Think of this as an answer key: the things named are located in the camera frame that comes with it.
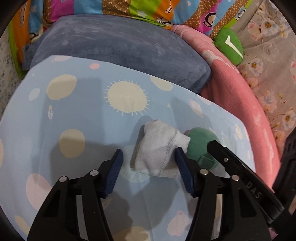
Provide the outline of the colourful striped monkey quilt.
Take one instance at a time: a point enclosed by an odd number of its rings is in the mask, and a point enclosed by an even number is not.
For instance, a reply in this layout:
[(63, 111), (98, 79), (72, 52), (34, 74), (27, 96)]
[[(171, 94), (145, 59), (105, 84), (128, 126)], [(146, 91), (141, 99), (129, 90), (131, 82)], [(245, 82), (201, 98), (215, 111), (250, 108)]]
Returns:
[(170, 29), (187, 25), (215, 38), (245, 13), (251, 1), (236, 0), (101, 0), (25, 1), (9, 23), (11, 53), (19, 78), (27, 47), (62, 16), (104, 14), (143, 20)]

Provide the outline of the pink blanket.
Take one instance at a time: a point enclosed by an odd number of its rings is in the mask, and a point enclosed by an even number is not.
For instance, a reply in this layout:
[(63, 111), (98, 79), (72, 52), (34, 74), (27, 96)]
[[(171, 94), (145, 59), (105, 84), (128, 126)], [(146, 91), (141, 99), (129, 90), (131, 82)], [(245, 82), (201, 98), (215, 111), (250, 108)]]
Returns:
[(213, 41), (189, 26), (175, 25), (171, 31), (185, 40), (210, 65), (212, 77), (201, 95), (239, 118), (238, 138), (250, 141), (257, 175), (272, 187), (280, 169), (280, 154), (264, 111), (238, 69)]

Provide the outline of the grey floral quilt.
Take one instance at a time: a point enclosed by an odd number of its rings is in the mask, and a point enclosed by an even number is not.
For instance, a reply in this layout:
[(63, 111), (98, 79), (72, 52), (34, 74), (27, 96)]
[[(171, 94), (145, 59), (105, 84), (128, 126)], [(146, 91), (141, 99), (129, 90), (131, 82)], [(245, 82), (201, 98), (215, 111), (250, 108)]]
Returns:
[(231, 30), (244, 51), (238, 70), (259, 100), (282, 153), (295, 128), (295, 33), (271, 1), (252, 1)]

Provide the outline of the light blue dotted bedsheet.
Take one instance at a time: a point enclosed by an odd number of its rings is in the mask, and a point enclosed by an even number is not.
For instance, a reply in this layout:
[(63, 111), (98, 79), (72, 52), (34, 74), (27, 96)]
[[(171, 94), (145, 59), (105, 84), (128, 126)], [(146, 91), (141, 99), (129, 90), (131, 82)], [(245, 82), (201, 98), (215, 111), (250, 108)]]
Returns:
[(123, 151), (113, 192), (102, 201), (115, 240), (184, 240), (197, 200), (180, 178), (133, 172), (144, 124), (212, 131), (254, 169), (244, 124), (213, 102), (142, 72), (107, 62), (51, 56), (33, 67), (1, 119), (1, 207), (27, 238), (61, 176), (82, 177)]

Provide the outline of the blue grey pillow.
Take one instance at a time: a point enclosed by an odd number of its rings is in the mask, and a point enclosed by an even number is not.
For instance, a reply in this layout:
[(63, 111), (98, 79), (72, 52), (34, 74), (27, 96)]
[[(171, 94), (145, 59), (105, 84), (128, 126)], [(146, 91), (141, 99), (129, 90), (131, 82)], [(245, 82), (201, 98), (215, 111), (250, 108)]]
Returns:
[(29, 70), (51, 55), (110, 62), (199, 93), (211, 79), (209, 64), (174, 32), (111, 15), (59, 18), (26, 51)]

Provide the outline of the green plush pillow white tick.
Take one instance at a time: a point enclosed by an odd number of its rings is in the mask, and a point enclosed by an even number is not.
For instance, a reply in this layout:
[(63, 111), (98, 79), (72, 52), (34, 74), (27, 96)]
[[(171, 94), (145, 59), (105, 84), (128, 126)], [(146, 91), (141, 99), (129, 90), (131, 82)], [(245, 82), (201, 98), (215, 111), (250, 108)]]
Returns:
[(233, 65), (239, 65), (242, 62), (244, 55), (242, 44), (230, 29), (221, 29), (215, 36), (213, 43)]

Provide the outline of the green round plush toy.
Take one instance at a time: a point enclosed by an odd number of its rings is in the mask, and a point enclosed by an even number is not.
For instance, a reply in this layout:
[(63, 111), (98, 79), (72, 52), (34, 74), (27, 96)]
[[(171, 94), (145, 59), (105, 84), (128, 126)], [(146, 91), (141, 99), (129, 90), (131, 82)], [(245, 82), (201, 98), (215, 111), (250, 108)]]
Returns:
[(220, 143), (218, 137), (205, 128), (192, 128), (188, 132), (190, 142), (187, 148), (187, 157), (195, 160), (200, 168), (212, 170), (218, 165), (218, 161), (208, 153), (207, 145), (211, 141)]

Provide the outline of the white sock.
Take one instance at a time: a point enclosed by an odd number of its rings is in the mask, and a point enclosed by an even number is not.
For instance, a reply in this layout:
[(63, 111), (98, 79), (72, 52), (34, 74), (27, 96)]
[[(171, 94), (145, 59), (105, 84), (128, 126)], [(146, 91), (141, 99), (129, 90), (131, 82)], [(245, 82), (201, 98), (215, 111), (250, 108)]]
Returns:
[(178, 178), (175, 149), (187, 151), (191, 138), (161, 120), (145, 123), (137, 142), (131, 168), (135, 172), (159, 178)]

